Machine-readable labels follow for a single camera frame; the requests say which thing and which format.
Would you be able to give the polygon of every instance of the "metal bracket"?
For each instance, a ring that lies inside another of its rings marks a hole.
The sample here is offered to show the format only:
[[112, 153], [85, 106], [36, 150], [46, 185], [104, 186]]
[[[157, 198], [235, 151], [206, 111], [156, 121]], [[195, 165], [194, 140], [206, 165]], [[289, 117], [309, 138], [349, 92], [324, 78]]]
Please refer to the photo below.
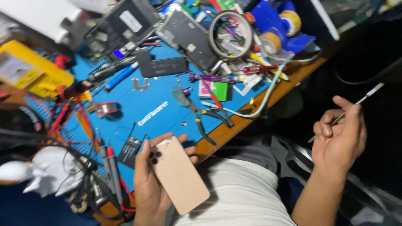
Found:
[[150, 82], [148, 81], [148, 78], [144, 78], [145, 86], [138, 85], [139, 78], [132, 78], [131, 80], [133, 81], [133, 90], [136, 90], [136, 91], [148, 90], [148, 85], [150, 84]]

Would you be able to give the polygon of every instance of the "cable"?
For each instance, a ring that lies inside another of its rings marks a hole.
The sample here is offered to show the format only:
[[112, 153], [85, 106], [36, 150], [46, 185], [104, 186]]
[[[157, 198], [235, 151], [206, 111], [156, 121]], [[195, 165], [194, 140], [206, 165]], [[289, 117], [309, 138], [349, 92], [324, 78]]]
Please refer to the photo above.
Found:
[[401, 64], [401, 63], [402, 63], [402, 57], [400, 57], [396, 61], [392, 62], [390, 65], [388, 65], [382, 71], [380, 71], [378, 74], [374, 75], [373, 77], [371, 77], [369, 79], [361, 81], [361, 82], [348, 82], [348, 81], [343, 80], [339, 76], [338, 70], [336, 68], [334, 70], [334, 74], [335, 74], [336, 78], [339, 79], [343, 83], [346, 83], [346, 84], [349, 84], [349, 85], [362, 85], [362, 84], [366, 84], [366, 83], [369, 83], [369, 82], [372, 82], [372, 81], [375, 81], [375, 80], [379, 79], [380, 77], [382, 77], [386, 73], [390, 72], [390, 70], [392, 70], [396, 65]]
[[[224, 108], [224, 110], [229, 111], [230, 113], [233, 113], [234, 115], [238, 115], [238, 116], [246, 117], [246, 118], [251, 118], [251, 117], [254, 117], [254, 116], [258, 115], [261, 112], [261, 110], [264, 108], [265, 104], [267, 103], [268, 97], [269, 97], [270, 93], [272, 92], [273, 87], [275, 86], [275, 83], [277, 82], [277, 80], [279, 78], [279, 74], [282, 72], [283, 68], [286, 66], [287, 63], [289, 63], [289, 62], [308, 62], [308, 61], [312, 61], [312, 60], [316, 59], [320, 54], [321, 54], [321, 52], [318, 52], [316, 55], [314, 55], [313, 57], [308, 58], [308, 59], [304, 59], [304, 60], [289, 60], [289, 61], [284, 62], [283, 64], [281, 64], [279, 66], [279, 68], [278, 68], [278, 71], [275, 73], [275, 76], [272, 79], [272, 82], [269, 85], [267, 92], [265, 93], [265, 96], [263, 98], [263, 101], [261, 102], [260, 107], [253, 114], [251, 114], [251, 115], [243, 115], [243, 114], [237, 113], [236, 111], [233, 111], [233, 110], [230, 110], [230, 109], [227, 109], [227, 108]], [[211, 104], [211, 103], [208, 103], [208, 102], [205, 102], [205, 101], [201, 101], [201, 104], [203, 104], [205, 106], [208, 106], [208, 107], [217, 108], [217, 106], [215, 104]]]

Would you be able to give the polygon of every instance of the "tape roll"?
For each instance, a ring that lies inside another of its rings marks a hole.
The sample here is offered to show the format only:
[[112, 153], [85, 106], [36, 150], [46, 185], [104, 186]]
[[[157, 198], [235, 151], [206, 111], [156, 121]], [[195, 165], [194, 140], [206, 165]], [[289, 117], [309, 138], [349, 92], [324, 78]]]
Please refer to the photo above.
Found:
[[284, 10], [279, 14], [279, 17], [289, 23], [289, 31], [287, 32], [286, 36], [294, 36], [297, 32], [300, 31], [300, 28], [302, 27], [302, 21], [296, 12]]
[[[220, 51], [220, 49], [217, 47], [215, 43], [215, 39], [213, 37], [213, 32], [216, 23], [223, 17], [228, 17], [228, 18], [233, 18], [236, 19], [238, 22], [238, 27], [240, 28], [243, 38], [244, 38], [244, 45], [243, 45], [243, 50], [237, 54], [237, 55], [226, 55]], [[234, 10], [224, 10], [218, 13], [211, 21], [209, 24], [209, 29], [208, 29], [208, 43], [209, 46], [211, 47], [211, 50], [217, 54], [222, 60], [224, 61], [232, 61], [239, 59], [240, 57], [244, 56], [247, 54], [247, 52], [251, 48], [252, 44], [252, 29], [250, 24], [248, 23], [247, 19], [240, 13], [234, 11]]]
[[259, 38], [264, 50], [269, 54], [275, 54], [282, 48], [281, 40], [272, 32], [266, 32], [260, 35]]

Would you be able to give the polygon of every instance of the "smartphone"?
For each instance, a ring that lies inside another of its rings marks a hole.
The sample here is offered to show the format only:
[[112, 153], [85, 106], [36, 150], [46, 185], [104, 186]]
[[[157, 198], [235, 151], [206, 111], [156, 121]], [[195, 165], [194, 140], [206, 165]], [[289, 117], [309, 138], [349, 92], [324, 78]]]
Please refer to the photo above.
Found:
[[209, 198], [207, 186], [177, 137], [169, 137], [154, 146], [149, 161], [180, 215]]

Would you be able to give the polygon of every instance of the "white cloth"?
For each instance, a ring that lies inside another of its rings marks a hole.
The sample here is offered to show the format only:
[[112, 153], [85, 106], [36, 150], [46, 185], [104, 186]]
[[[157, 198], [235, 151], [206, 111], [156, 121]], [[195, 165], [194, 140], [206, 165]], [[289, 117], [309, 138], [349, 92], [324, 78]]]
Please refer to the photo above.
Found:
[[174, 226], [296, 226], [276, 193], [278, 178], [254, 163], [208, 160], [200, 175], [211, 197], [190, 213], [173, 217]]

